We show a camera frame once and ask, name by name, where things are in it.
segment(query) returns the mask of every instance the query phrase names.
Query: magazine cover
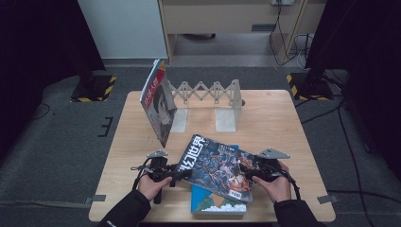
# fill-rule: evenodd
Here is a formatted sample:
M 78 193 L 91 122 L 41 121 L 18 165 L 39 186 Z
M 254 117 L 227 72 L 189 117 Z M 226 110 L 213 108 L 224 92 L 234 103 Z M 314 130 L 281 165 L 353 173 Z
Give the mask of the magazine cover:
M 142 90 L 140 102 L 163 148 L 173 124 L 177 107 L 168 86 L 165 61 L 156 60 Z
M 192 169 L 192 176 L 185 181 L 224 198 L 248 203 L 253 200 L 253 182 L 245 178 L 239 163 L 257 168 L 254 155 L 194 134 L 176 170 Z
M 191 185 L 191 213 L 194 215 L 245 215 L 243 203 L 221 197 L 209 190 Z

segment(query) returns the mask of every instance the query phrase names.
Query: wooden table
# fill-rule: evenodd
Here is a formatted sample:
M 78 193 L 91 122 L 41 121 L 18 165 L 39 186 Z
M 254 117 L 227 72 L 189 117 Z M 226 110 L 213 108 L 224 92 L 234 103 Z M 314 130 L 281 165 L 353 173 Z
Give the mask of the wooden table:
M 283 90 L 243 90 L 241 94 L 245 106 L 239 117 L 237 132 L 232 133 L 216 132 L 212 99 L 199 101 L 191 98 L 185 133 L 171 133 L 168 139 L 165 148 L 169 153 L 168 163 L 178 163 L 194 133 L 224 144 L 238 144 L 241 149 L 254 154 L 268 147 L 275 148 L 291 156 L 283 163 L 289 166 L 292 177 L 301 188 L 302 199 L 308 203 L 317 220 L 333 221 L 335 213 L 332 204 L 320 204 L 317 200 L 327 193 L 290 94 Z M 100 221 L 131 191 L 138 174 L 131 167 L 140 166 L 147 154 L 162 147 L 141 107 L 139 96 L 140 92 L 131 92 L 127 97 L 96 191 L 97 195 L 106 195 L 106 199 L 93 202 L 89 213 L 91 221 Z M 180 106 L 182 101 L 176 100 L 176 103 Z M 176 187 L 165 187 L 162 203 L 152 204 L 144 221 L 276 221 L 273 204 L 258 185 L 253 187 L 253 202 L 248 204 L 248 212 L 235 219 L 193 217 L 190 212 L 190 188 L 186 182 L 177 182 Z

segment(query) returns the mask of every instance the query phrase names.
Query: blue book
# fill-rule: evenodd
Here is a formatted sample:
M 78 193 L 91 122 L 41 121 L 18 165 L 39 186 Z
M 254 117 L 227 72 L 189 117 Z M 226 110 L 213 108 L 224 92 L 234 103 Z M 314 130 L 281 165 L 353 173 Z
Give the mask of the blue book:
M 195 215 L 244 215 L 247 206 L 192 184 L 191 213 Z

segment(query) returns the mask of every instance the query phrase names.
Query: human hand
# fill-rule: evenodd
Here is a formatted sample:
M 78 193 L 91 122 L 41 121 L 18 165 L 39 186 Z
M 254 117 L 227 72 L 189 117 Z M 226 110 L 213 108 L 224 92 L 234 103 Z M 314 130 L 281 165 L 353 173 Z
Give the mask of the human hand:
M 138 191 L 141 192 L 148 199 L 148 201 L 153 201 L 160 189 L 168 185 L 171 180 L 172 177 L 167 177 L 164 180 L 156 183 L 148 176 L 148 174 L 145 174 L 139 181 Z
M 288 171 L 288 167 L 278 161 L 281 168 Z M 253 180 L 265 189 L 272 202 L 291 200 L 290 184 L 287 178 L 280 176 L 271 183 L 265 182 L 262 179 L 253 176 Z

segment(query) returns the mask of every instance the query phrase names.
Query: metal bracket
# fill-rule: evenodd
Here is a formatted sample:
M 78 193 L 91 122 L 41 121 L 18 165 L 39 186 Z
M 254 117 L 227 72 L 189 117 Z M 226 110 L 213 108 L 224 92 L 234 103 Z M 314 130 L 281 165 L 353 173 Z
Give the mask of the metal bracket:
M 327 196 L 318 197 L 318 201 L 319 201 L 320 204 L 323 204 L 323 203 L 327 203 L 327 202 L 334 203 L 334 202 L 337 202 L 337 201 L 340 201 L 340 200 L 339 200 L 339 198 L 337 196 L 329 196 L 329 195 L 327 195 Z
M 290 158 L 289 154 L 285 154 L 273 148 L 267 148 L 262 152 L 257 154 L 257 157 L 264 159 L 288 159 Z
M 93 201 L 105 201 L 106 195 L 94 195 L 92 198 L 88 197 L 83 203 L 92 204 Z
M 207 96 L 211 96 L 215 104 L 220 103 L 222 97 L 227 97 L 229 99 L 229 106 L 231 108 L 216 107 L 215 117 L 216 117 L 216 131 L 217 132 L 235 132 L 237 119 L 241 113 L 242 108 L 242 97 L 239 88 L 239 80 L 232 80 L 231 84 L 227 88 L 223 88 L 220 82 L 216 81 L 213 86 L 208 88 L 202 81 L 200 81 L 194 88 L 190 87 L 188 82 L 184 81 L 178 88 L 175 88 L 170 82 L 168 82 L 169 87 L 173 93 L 173 97 L 179 96 L 183 99 L 183 104 L 188 104 L 188 99 L 191 96 L 195 96 L 198 100 L 205 100 Z M 177 111 L 180 113 L 180 117 L 176 122 L 174 119 L 173 129 L 175 132 L 184 132 L 183 126 L 186 122 L 188 112 L 187 111 Z
M 153 173 L 153 170 L 151 170 L 148 167 L 144 167 L 144 171 L 147 172 L 147 173 Z
M 157 157 L 163 157 L 163 156 L 168 156 L 168 153 L 159 149 L 156 152 L 148 154 L 147 158 L 157 158 Z

